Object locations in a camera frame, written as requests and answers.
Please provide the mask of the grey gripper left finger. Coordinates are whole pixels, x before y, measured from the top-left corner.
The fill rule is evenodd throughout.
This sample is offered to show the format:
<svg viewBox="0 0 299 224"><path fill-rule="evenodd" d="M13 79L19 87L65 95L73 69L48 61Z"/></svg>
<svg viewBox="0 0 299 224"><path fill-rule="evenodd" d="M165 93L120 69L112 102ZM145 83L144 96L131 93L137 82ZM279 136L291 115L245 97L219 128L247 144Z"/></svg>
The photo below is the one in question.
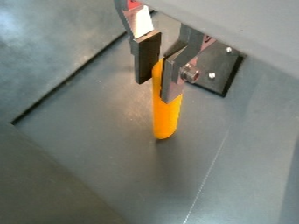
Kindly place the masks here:
<svg viewBox="0 0 299 224"><path fill-rule="evenodd" d="M155 29L148 7L136 0L113 0L131 53L135 58L135 82L143 84L152 78L152 68L159 61L161 33Z"/></svg>

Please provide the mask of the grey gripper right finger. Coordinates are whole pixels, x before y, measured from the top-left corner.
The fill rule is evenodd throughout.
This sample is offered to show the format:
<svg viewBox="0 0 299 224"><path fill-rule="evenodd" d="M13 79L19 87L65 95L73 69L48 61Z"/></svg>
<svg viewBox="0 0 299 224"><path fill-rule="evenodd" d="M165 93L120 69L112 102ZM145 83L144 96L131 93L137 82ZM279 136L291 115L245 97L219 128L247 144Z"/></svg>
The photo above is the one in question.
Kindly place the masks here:
<svg viewBox="0 0 299 224"><path fill-rule="evenodd" d="M179 38L163 55L163 78L160 97L169 103L183 93L184 67L201 51L204 34L181 24Z"/></svg>

